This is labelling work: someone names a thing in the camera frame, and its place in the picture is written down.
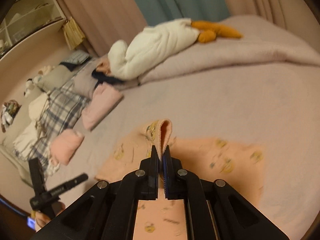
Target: stuffed animal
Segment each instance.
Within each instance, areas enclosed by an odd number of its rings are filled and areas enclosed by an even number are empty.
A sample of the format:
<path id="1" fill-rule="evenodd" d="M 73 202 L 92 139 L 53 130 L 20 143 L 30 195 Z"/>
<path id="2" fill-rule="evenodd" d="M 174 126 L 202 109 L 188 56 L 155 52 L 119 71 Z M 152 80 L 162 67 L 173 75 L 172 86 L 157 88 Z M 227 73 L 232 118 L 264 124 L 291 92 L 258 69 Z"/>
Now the stuffed animal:
<path id="1" fill-rule="evenodd" d="M 55 68 L 56 68 L 55 66 L 44 66 L 39 70 L 38 74 L 45 76 L 48 73 L 50 73 L 52 70 L 54 70 Z"/>
<path id="2" fill-rule="evenodd" d="M 24 97 L 28 97 L 31 91 L 35 88 L 38 82 L 42 79 L 42 75 L 37 75 L 34 78 L 29 78 L 26 82 L 26 90 L 24 91 Z"/>
<path id="3" fill-rule="evenodd" d="M 1 129 L 3 133 L 5 133 L 9 125 L 12 124 L 13 119 L 20 110 L 20 107 L 21 105 L 19 105 L 16 100 L 10 100 L 2 105 Z"/>
<path id="4" fill-rule="evenodd" d="M 237 39 L 243 37 L 237 30 L 219 23 L 193 21 L 191 26 L 201 31 L 198 37 L 198 42 L 200 43 L 215 41 L 217 37 Z"/>

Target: pink towel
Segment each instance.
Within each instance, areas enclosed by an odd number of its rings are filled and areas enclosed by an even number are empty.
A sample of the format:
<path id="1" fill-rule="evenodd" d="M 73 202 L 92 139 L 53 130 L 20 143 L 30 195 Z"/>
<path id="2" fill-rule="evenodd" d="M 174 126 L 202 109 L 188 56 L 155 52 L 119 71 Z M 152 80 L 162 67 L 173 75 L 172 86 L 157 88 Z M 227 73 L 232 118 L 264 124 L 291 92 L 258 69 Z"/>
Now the pink towel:
<path id="1" fill-rule="evenodd" d="M 92 101 L 82 111 L 84 128 L 92 130 L 122 99 L 123 94 L 107 83 L 98 85 L 93 93 Z"/>
<path id="2" fill-rule="evenodd" d="M 51 144 L 52 163 L 54 165 L 61 163 L 67 166 L 83 140 L 83 134 L 71 129 L 64 130 Z"/>

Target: plaid blanket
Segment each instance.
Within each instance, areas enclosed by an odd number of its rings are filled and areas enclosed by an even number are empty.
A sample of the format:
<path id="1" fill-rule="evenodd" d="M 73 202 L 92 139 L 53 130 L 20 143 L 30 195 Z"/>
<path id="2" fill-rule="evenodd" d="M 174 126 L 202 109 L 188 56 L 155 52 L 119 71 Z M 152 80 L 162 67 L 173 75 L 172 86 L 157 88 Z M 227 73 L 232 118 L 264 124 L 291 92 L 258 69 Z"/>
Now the plaid blanket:
<path id="1" fill-rule="evenodd" d="M 72 92 L 73 80 L 68 81 L 62 88 L 55 88 L 49 95 L 49 107 L 44 111 L 40 122 L 45 137 L 31 147 L 29 159 L 38 158 L 46 176 L 51 176 L 59 166 L 50 162 L 51 142 L 65 129 L 72 129 L 81 116 L 82 110 L 89 100 Z"/>

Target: cartoon print towel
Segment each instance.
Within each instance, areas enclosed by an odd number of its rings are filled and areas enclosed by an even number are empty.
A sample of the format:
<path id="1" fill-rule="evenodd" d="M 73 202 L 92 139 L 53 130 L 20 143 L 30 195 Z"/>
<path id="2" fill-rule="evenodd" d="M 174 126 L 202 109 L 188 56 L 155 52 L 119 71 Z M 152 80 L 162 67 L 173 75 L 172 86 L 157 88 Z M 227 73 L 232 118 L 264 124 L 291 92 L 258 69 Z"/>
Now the cartoon print towel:
<path id="1" fill-rule="evenodd" d="M 258 145 L 228 142 L 220 138 L 170 138 L 170 120 L 149 122 L 121 139 L 96 175 L 96 179 L 115 182 L 139 169 L 140 161 L 151 156 L 152 145 L 159 157 L 167 145 L 171 156 L 181 160 L 184 169 L 200 179 L 223 179 L 254 206 L 263 190 L 263 151 Z M 182 200 L 164 198 L 163 181 L 159 181 L 156 201 L 139 201 L 133 239 L 186 240 L 186 223 Z"/>

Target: pink curtain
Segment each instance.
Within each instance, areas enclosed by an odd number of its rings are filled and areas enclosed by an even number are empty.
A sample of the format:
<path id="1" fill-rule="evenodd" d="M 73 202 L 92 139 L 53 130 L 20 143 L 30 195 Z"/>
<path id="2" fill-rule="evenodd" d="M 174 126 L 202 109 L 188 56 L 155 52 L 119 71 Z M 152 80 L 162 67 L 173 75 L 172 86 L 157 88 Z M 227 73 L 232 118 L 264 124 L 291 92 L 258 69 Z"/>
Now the pink curtain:
<path id="1" fill-rule="evenodd" d="M 130 43 L 147 26 L 134 0 L 57 0 L 67 17 L 72 16 L 98 54 L 108 53 L 117 40 Z"/>

